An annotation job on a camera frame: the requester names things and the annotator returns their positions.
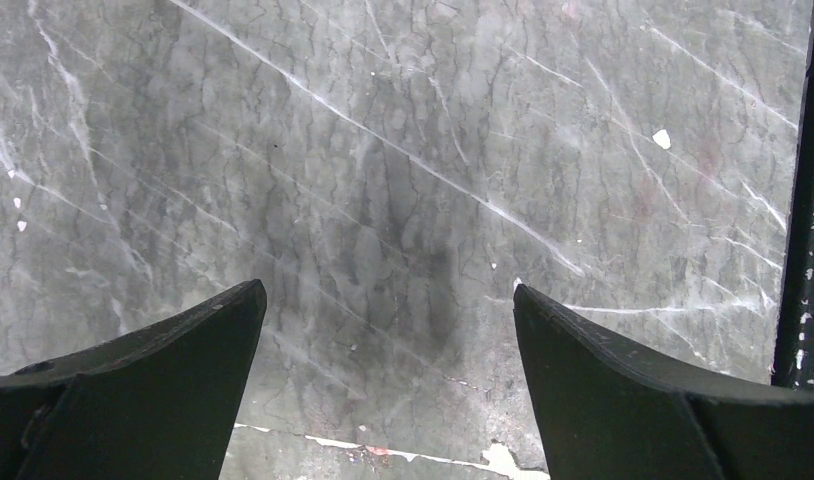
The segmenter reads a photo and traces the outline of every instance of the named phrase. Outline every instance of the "marble crack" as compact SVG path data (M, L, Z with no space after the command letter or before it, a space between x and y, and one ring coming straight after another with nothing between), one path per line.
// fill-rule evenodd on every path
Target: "marble crack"
M744 300L736 297L734 300L723 302L720 304L710 305L688 305L685 307L649 307L649 308L604 308L604 307L584 307L581 305L564 305L570 310L576 312L592 312L592 313L610 313L614 315L645 315L645 314L658 314L658 313L694 313L698 311L722 312L731 309L745 308L750 310L757 302L754 299Z
M73 52L75 52L75 53L77 53L78 55L80 55L80 57L82 57L84 60L86 60L87 62L91 63L91 64L92 64L92 66L94 66L94 67L95 67L95 69L97 69L97 70L98 70L98 71L100 71L102 74L104 74L104 76L105 76L105 77L107 77L107 80L109 80L109 81L110 81L110 83L112 83L112 84L115 84L115 83L116 83L116 81L115 81L115 80L113 80L113 77L111 77L111 76L110 76L110 74L109 74L109 73L108 73L106 70L104 70L103 65L101 65L100 63L98 63L98 61L97 61L97 60L95 60L94 58L90 57L90 56L89 56L89 55L87 55L85 52L83 52L82 50L80 50L79 48L77 48L77 46L76 46L76 45L74 45L73 43L71 43L70 41L68 41L68 39L67 39L67 38L65 37L65 35L63 35L62 33L59 33L59 32L53 31L53 30L52 30L52 32L54 33L54 35L56 35L57 37L59 37L59 39L60 39L60 40L62 40L62 42L63 42L63 43L64 43L64 44L65 44L65 45L66 45L68 48L70 48L70 49L71 49Z
M735 19L739 20L740 22L742 22L743 24L745 24L748 27L752 28L753 30L756 30L756 31L762 33L763 35L766 35L767 37L775 40L776 42L780 43L781 45L788 48L789 50L792 50L793 52L797 53L802 58L804 58L807 55L807 50L796 47L795 45L790 45L789 43L785 42L784 40L781 40L780 38L778 38L777 35L770 32L768 28L764 27L763 24L758 22L757 20L748 18L748 17L746 17L745 15L743 15L741 13L737 13L737 12L735 12L733 10L728 10L728 9L724 9L724 8L717 8L716 11L717 11L717 13L719 13L721 15L728 15L728 16L734 17Z
M779 272L784 271L784 269L783 269L783 267L781 265L779 265L779 264L773 262L772 260L764 257L763 255L760 254L760 252L758 252L757 250L752 248L750 245L747 245L747 244L745 244L743 242L738 242L736 240L732 240L732 239L730 239L728 237L710 237L710 239L711 240L720 240L720 241L723 241L723 242L730 243L731 245L733 245L735 247L743 248L747 252L752 254L753 256L757 257L758 259L760 259L761 261L763 261L764 263L769 265L770 267L774 268L775 270L778 270Z
M360 393L360 392L354 390L353 388L349 387L347 383L342 381L342 379L339 378L339 376L336 375L336 373L334 373L331 370L325 368L323 365L320 365L318 362L316 362L315 360L310 358L310 356L307 355L301 348L299 348L297 345L295 345L294 343L287 340L279 332L276 332L276 331L274 331L272 329L265 329L264 331L266 333L268 333L269 335L271 335L275 339L275 341L278 343L278 346L280 346L281 350L287 352L287 354L290 357L295 358L296 360L300 360L300 361L312 366L313 368L318 370L318 372L320 374L322 374L325 378L327 378L328 380L332 380L333 382L339 384L339 386L341 386L341 387L345 388L346 390L348 390L351 393L351 395L354 396L354 398L366 398L365 394Z
M774 108L772 108L772 107L770 107L769 105L767 105L767 104L766 104L766 102L764 102L763 100L761 100L761 99L760 99L760 98L759 98L757 95L755 95L755 94L753 94L753 93L749 92L749 91L748 91L748 90L746 90L745 88L743 88L743 87L741 87L740 85L738 85L738 84L737 84L737 82L735 82L735 81L731 80L730 78L726 77L725 75L723 75L723 74L719 73L719 72L718 72L716 69L714 69L713 67L711 67L710 65L708 65L707 63L705 63L705 62L704 62L704 60L702 60L702 59L700 59L699 57L697 57L697 56L693 55L693 54L692 54L692 53L691 53L689 50L687 50L686 48L684 48L684 47L683 47L681 44L679 44L679 43L678 43L678 42L676 42L675 40L672 40L671 38L669 38L668 36L666 36L666 34L664 34L663 32L661 32L660 30L658 30L658 28L657 28L657 27L654 27L654 26L649 26L649 27L648 27L648 30L649 30L650 32L652 32L653 34L655 34L656 36L658 36L658 37L659 37L661 40L665 41L665 42L666 42L666 43L668 43L669 45L671 45L671 46L675 47L675 48L676 48L676 49L678 49L680 52L682 52L682 53L684 53L685 55L687 55L688 57L690 57L690 58L693 60L693 62L695 62L695 63L696 63L696 65L698 65L698 66L700 66L701 68L703 68L703 69L705 69L705 70L709 71L710 73L712 73L712 74L713 74L713 75L714 75L714 76L715 76L717 79L719 79L719 81L721 81L722 83L724 83L724 84L728 85L729 87L731 87L731 88L733 88L733 89L737 90L738 92L740 92L741 94L743 94L743 95L744 95L744 96L746 96L747 98L750 98L751 100L755 101L755 102L756 102L758 105L760 105L761 107L763 107L764 109L766 109L766 110L767 110L769 113L771 113L771 114L772 114L772 115L774 115L775 117L779 118L781 121L783 121L784 123L786 123L787 125L789 125L789 126L790 126L791 128L793 128L794 130L798 130L799 126L798 126L798 125L796 125L794 122L792 122L790 119L788 119L787 117L785 117L785 116L784 116L783 114L781 114L779 111L777 111L777 110L775 110Z
M357 40L354 40L354 37L352 37L347 31L345 31L345 29L340 27L339 24L337 24L336 22L334 22L333 20L328 18L327 15L323 14L322 12L317 10L315 7L313 7L309 3L305 2L304 0L298 0L298 2L301 3L302 5L304 5L305 7L309 8L310 10L312 10L313 13L318 15L319 18L324 19L328 23L328 25L330 25L331 27L337 29L339 31L339 33L341 33L342 35L345 36L345 38L348 39L348 41L350 41L354 45L362 48L366 53L372 55L373 57L377 58L378 60L381 60L381 61L384 61L384 62L388 61L386 58L382 57L379 53L377 53L374 50L370 49L366 45L358 42Z
M763 300L763 306L767 310L770 310L778 306L778 302L776 302L769 295L767 295L766 290L764 290L763 287L761 287L757 282L755 282L754 280L752 280L751 278L744 274L740 275L740 279L748 283L749 285L752 285L753 287L757 288L758 292L760 292L760 298Z
M782 230L787 231L787 222L784 221L784 215L781 214L775 207L773 207L765 198L761 197L746 182L742 182L743 188L749 193L752 197L752 200L760 202L761 205L772 215L772 218L775 219L775 222L781 227Z
M264 427L257 427L254 425L247 425L244 423L234 423L233 428L250 428L252 430L256 430L260 433L270 434L270 433L277 433L283 435L292 435L295 437L301 437L305 440L310 440L313 442L318 443L322 447L326 448L340 448L344 450L357 450L363 449L366 450L368 453L375 455L375 456L393 456L393 457L401 457L407 460L408 462L412 462L417 458L421 458L424 460L429 460L435 463L442 463L447 465L456 465L462 467L469 467L469 468L476 468L479 470L492 472L501 476L505 476L512 480L549 480L549 476L545 472L534 471L534 470L522 470L516 465L516 460L513 457L513 454L510 450L500 443L492 443L489 449L482 451L482 456L484 459L489 462L488 465L481 464L481 463L474 463L474 462L465 462L463 460L453 460L450 458L444 457L437 457L434 455L425 455L422 453L411 453L411 452L404 452L401 450L393 450L386 447L374 447L371 445L363 445L360 443L353 443L353 442L344 442L341 440L333 440L330 438L322 438L317 437L314 435L299 435L296 433L291 432L281 432L278 430L274 430L271 428L264 428Z
M135 218L137 221L139 221L139 223L141 223L142 225L144 225L144 226L145 226L145 228L147 228L148 230L151 230L152 232L154 232L155 234L157 234L157 236L159 236L160 238L164 239L165 241L169 242L170 244L172 244L172 245L174 245L175 247L179 248L180 250L182 250L182 251L183 251L183 252L185 252L186 254L188 254L188 255L190 255L190 256L192 256L192 257L194 257L196 260L201 261L201 262L203 262L203 263L204 263L204 264L206 264L206 265L209 265L209 264L211 263L211 262L209 262L209 261L205 260L203 257L201 257L200 255L198 255L197 253L195 253L194 251L192 251L192 250L190 250L189 248L185 247L184 245L181 245L181 244L180 244L180 242L177 242L175 239L173 239L173 238L169 237L169 236L168 236L168 235L166 235L165 233L163 233L163 232L161 232L160 230L158 230L157 228L155 228L155 227L154 227L154 226L151 224L151 222L150 222L148 219L146 219L145 217L143 217L143 216L141 216L141 215L137 214L137 213L136 213L136 212L134 212L133 210L129 210L129 212L130 212L130 215L131 215L133 218ZM200 269L197 269L197 268L195 268L194 266L190 265L188 262L186 262L186 261L185 261L185 260L186 260L185 258L181 258L180 256L177 256L177 255L175 255L175 256L169 256L168 258L170 258L170 259L174 260L174 261L175 261L175 263L177 263L178 265L180 265L180 266L182 266L182 267L189 267L189 268L190 268L190 269L192 269L194 272L201 274L201 275L202 275L204 278L206 278L206 279L207 279L207 281L209 281L210 283L212 283L212 284L213 284L215 287L217 287L217 288L218 288L218 289L220 289L220 290L227 290L228 288L230 288L229 286L227 286L227 285L225 285L225 284L223 284L223 283L219 282L219 281L218 281L218 280L216 280L215 278L213 278L213 277L212 277L212 276L211 276L211 275L210 275L210 274L209 274L209 273L208 273L206 270L200 270Z
M48 63L50 63L57 73L59 73L60 78L62 78L63 83L68 89L68 109L70 113L68 127L80 145L80 150L83 153L83 159L86 161L89 176L92 180L92 185L95 187L96 197L99 202L103 201L104 197L101 194L100 187L98 186L98 179L95 175L95 167L92 165L90 153L92 151L90 144L90 129L86 124L86 108L89 102L86 100L86 96L83 93L83 87L81 87L77 77L69 72L63 65L62 60L59 57L59 48L57 47L57 44L42 27L41 20L34 16L35 11L36 4L35 2L31 2L28 6L28 15L35 22L39 35L41 35L45 40L45 43L48 44ZM133 246L130 245L127 240L125 240L124 235L121 232L121 226L109 211L107 211L107 219L108 222L106 223L113 228L115 234L118 236L119 248L121 248L122 252L124 252L127 262L131 265L131 267L133 267L134 270L141 271L146 277L148 277L148 282L153 285L154 274L150 263L146 261L142 254L133 248Z
M657 142L655 142L651 138L649 138L649 137L647 137L647 136L643 135L642 133L637 132L635 130L628 129L627 125L622 124L622 122L617 121L615 118L610 118L610 122L613 123L614 125L616 125L617 127L621 128L622 130L625 130L629 134L636 135L637 137L645 140L646 142L648 142L648 143L650 143L652 145L657 145ZM731 197L731 198L735 198L735 199L738 199L738 200L745 200L744 197L741 197L740 195L737 195L736 193L732 192L727 187L725 187L725 185L718 182L715 178L711 177L710 175L702 172L701 170L699 170L695 166L691 165L689 162L687 162L686 160L681 158L679 155L676 155L676 154L674 154L674 153L672 153L671 151L668 151L668 150L666 151L666 154L669 155L671 158L674 158L675 160L677 160L678 163L680 163L681 165L686 167L688 170L692 171L693 173L700 176L701 178L707 180L715 189L722 191L722 193L725 194L726 196Z
M402 155L406 156L413 164L415 164L420 169L424 170L426 173L430 174L434 178L436 178L436 179L440 180L441 182L445 183L449 187L457 190L458 192L460 192L460 193L462 193L464 195L467 195L468 197L470 197L473 200L475 200L476 202L478 202L481 206L483 206L487 210L499 215L500 217L502 217L505 220L509 221L513 225L519 227L519 229L521 229L522 231L527 233L529 236L531 236L533 239L537 240L543 246L548 248L548 250L552 254L554 260L556 260L558 263L560 263L561 265L563 265L564 267L566 267L568 270L572 271L576 275L584 276L584 270L581 267L577 266L574 262L572 262L565 255L563 255L561 253L561 251L560 251L560 248L557 245L555 245L553 242L548 241L548 239L546 239L542 235L538 234L532 228L528 227L521 220L518 220L518 219L514 218L512 215L508 214L507 212L502 210L500 207L498 207L496 205L493 205L489 201L481 199L476 194L470 192L469 190L467 190L465 187L461 186L457 182L449 180L444 175L442 175L441 173L439 173L436 170L434 170L433 168L431 168L427 163L425 163L425 161L422 158L408 152L403 147L393 143L392 141L388 140L387 138L380 135L379 133L376 133L376 132L372 131L371 129L364 126L363 124L361 124L357 120L354 120L353 118L349 117L348 115L346 115L345 113L340 111L338 108L333 106L326 98L322 97L321 95L319 95L319 94L313 92L312 90L310 90L309 88L307 88L304 85L304 83L301 82L301 80L298 79L295 75L291 74L290 72L288 72L288 71L280 68L276 64L274 64L265 55L257 52L256 50L254 50L250 46L246 45L242 40L240 40L238 37L233 35L226 28L224 28L224 27L218 25L217 23L215 23L214 21L210 20L203 13L199 12L198 10L195 10L194 8L187 5L186 3L182 2L181 0L168 0L168 1L175 4L175 5L177 5L178 7L180 7L181 9L183 9L184 11L186 11L187 13L189 13L190 15L195 17L197 20L204 23L206 26L212 28L216 32L218 32L221 35L225 36L228 40L230 40L231 42L233 42L234 44L236 44L237 46L239 46L240 48L242 48L246 52L253 55L255 58L259 59L261 62L263 62L267 66L271 67L272 69L274 69L275 71L280 73L289 83L295 85L296 88L298 88L302 92L309 95L313 100L315 100L321 106L327 108L328 110L330 110L331 112L336 114L338 117L342 118L343 120L350 123L351 125L358 128L359 130L361 130L361 131L363 131L363 132L377 138L378 140L380 140L381 142L383 142L387 146L391 147L392 149L394 149L397 152L401 153Z
M640 149L637 147L637 142L634 140L634 134L631 133L631 132L633 132L633 130L630 127L630 123L631 123L630 118L625 113L625 110L622 108L622 105L619 103L619 99L616 98L616 95L613 94L613 90L611 90L610 86L607 85L607 82L601 76L601 72L599 72L598 69L595 68L595 65L593 65L593 63L588 58L585 58L584 60L586 60L587 65L589 65L590 69L592 69L593 73L595 73L595 76L598 79L598 82L601 84L602 88L604 88L604 90L610 96L610 101L614 105L616 105L616 109L619 111L619 114L622 116L622 122L625 124L622 128L628 133L628 139L631 142L631 148L633 148L634 153L636 153L637 159L639 159L640 163L643 166L643 169L646 171L646 173L649 175L649 177L653 178L654 181L657 182L657 185L660 187L660 191L663 192L663 195L666 196L666 198L672 204L672 207L675 208L675 210L678 212L678 215L681 216L681 218L684 220L684 222L690 223L690 218L687 216L686 213L684 213L684 211L678 205L678 202L676 202L675 199L672 198L672 194L669 193L669 190L666 188L666 185L663 184L663 179L660 177L660 175L657 175L654 172L654 170L651 168L651 166L643 158L643 155L640 152Z
M369 0L366 0L366 13L372 20L372 26L375 27L375 33L378 34L378 40L381 42L381 46L383 47L383 50L386 52L387 57L389 57L389 63L392 64L393 68L397 68L398 61L396 60L395 55L392 53L392 49L390 48L390 46L383 39L383 32L381 31L380 26L378 25L378 20L375 17L375 12L372 9L372 4L369 2Z
M104 225L109 225L110 224L107 220L104 220L103 218L100 218L100 217L96 216L95 214L93 214L92 212L86 210L85 208L80 207L79 205L75 204L74 202L72 202L71 200L66 198L63 194L61 194L60 192L54 190L53 188L46 187L45 185L41 185L41 184L33 181L33 179L31 179L30 176L28 176L27 173L25 173L23 170L15 168L15 162L13 162L10 154L7 152L7 148L8 147L6 145L6 141L2 136L2 132L1 132L1 128L0 128L0 162L1 162L1 165L3 165L3 167L4 167L4 170L6 170L7 172L13 172L13 174L15 175L15 178L17 178L17 179L21 180L22 182L30 185L31 187L37 188L37 189L47 193L48 195L56 198L57 200L65 203L66 205L68 205L68 206L74 208L75 210L79 211L80 213L83 213L84 215L88 216L92 220L95 220L95 221L97 221L99 223L102 223Z
M510 48L510 51L515 53L519 58L522 58L524 60L527 60L527 61L531 62L532 64L537 66L540 70L542 70L542 71L544 71L544 72L546 72L548 74L554 75L555 77L562 80L564 83L567 83L569 85L572 85L572 86L575 86L575 87L578 87L578 88L584 88L584 86L581 85L580 83L572 80L571 78L567 77L566 75L563 75L562 73L560 73L558 71L555 71L555 70L552 70L552 69L546 67L545 65L543 65L540 62L536 61L536 59L534 59L530 55L525 55L523 53L519 53L516 50L513 50L512 48Z
M442 94L442 88L440 88L439 82L433 77L428 77L428 82L430 82L431 86L434 87L436 96L439 97L439 103L442 104L442 110L445 112L445 116L448 118L449 130L451 131L451 138L454 140L454 147L457 148L457 153L460 154L460 158L463 160L463 163L466 166L469 166L471 162L469 162L469 159L466 158L466 154L463 152L463 148L460 146L460 140L457 139L457 132L454 131L454 120L451 119L451 112L448 111L448 102L445 100L445 96Z

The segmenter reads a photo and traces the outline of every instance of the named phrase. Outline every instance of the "white speck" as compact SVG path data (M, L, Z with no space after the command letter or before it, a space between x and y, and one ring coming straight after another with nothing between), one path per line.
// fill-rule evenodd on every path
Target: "white speck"
M651 139L664 150L669 150L672 146L672 140L669 138L669 132L666 130L658 130L657 133L652 135Z

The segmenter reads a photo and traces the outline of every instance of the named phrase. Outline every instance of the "gray marble surface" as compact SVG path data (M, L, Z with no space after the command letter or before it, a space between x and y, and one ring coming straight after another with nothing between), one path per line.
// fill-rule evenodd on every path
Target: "gray marble surface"
M239 421L291 438L544 469L516 282L767 381L809 17L0 0L0 374L261 278ZM228 478L272 478L250 434Z

